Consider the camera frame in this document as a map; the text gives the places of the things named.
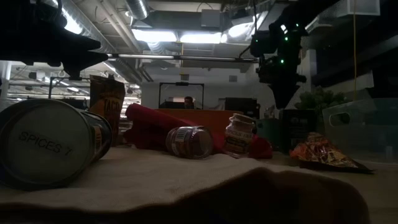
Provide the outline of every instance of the beige cloth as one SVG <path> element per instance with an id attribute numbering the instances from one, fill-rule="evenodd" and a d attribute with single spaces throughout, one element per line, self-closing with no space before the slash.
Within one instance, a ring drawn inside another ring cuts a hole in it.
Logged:
<path id="1" fill-rule="evenodd" d="M 0 220 L 12 219 L 10 214 L 34 218 L 27 213 L 37 218 L 41 212 L 49 214 L 47 210 L 129 214 L 123 220 L 135 221 L 162 217 L 181 223 L 369 222 L 356 189 L 310 170 L 221 154 L 194 161 L 128 148 L 112 148 L 64 189 L 0 189 Z"/>

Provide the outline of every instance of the canister lid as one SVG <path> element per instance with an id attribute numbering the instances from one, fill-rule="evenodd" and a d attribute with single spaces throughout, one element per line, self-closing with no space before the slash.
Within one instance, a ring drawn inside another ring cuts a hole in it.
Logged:
<path id="1" fill-rule="evenodd" d="M 24 102 L 25 106 L 19 105 L 18 112 L 0 127 L 2 168 L 17 185 L 66 184 L 64 181 L 80 173 L 93 155 L 87 121 L 60 101 Z"/>
<path id="2" fill-rule="evenodd" d="M 237 119 L 242 122 L 245 122 L 245 123 L 252 123 L 254 121 L 254 119 L 249 116 L 245 116 L 245 115 L 241 115 L 241 114 L 237 114 L 237 113 L 235 113 L 232 118 Z"/>

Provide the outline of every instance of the spice jar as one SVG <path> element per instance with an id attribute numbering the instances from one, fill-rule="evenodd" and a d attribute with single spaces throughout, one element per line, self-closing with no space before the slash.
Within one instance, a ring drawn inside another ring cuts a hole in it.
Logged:
<path id="1" fill-rule="evenodd" d="M 253 139 L 254 120 L 240 114 L 234 114 L 229 120 L 225 131 L 225 153 L 235 158 L 245 157 Z"/>
<path id="2" fill-rule="evenodd" d="M 213 151 L 213 137 L 203 126 L 174 128 L 167 135 L 166 147 L 178 157 L 204 159 Z"/>

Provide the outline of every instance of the jar lid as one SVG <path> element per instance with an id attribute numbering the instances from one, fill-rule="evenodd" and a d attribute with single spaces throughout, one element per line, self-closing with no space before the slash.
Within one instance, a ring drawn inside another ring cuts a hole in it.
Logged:
<path id="1" fill-rule="evenodd" d="M 192 159 L 204 159 L 213 152 L 213 137 L 207 128 L 196 127 L 190 136 L 190 152 Z"/>
<path id="2" fill-rule="evenodd" d="M 234 114 L 234 118 L 236 118 L 240 121 L 246 122 L 246 123 L 254 122 L 253 118 L 246 116 L 246 115 L 237 114 L 237 113 Z"/>

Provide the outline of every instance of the snack bag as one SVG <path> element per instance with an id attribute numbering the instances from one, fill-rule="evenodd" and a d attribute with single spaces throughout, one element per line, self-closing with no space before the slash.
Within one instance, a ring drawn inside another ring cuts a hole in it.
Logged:
<path id="1" fill-rule="evenodd" d="M 90 109 L 104 117 L 112 127 L 112 146 L 119 134 L 120 113 L 126 91 L 124 84 L 112 78 L 90 76 Z"/>
<path id="2" fill-rule="evenodd" d="M 301 167 L 308 169 L 328 169 L 346 172 L 370 173 L 364 165 L 344 155 L 327 138 L 318 133 L 310 133 L 307 139 L 289 152 L 291 158 L 298 159 Z"/>

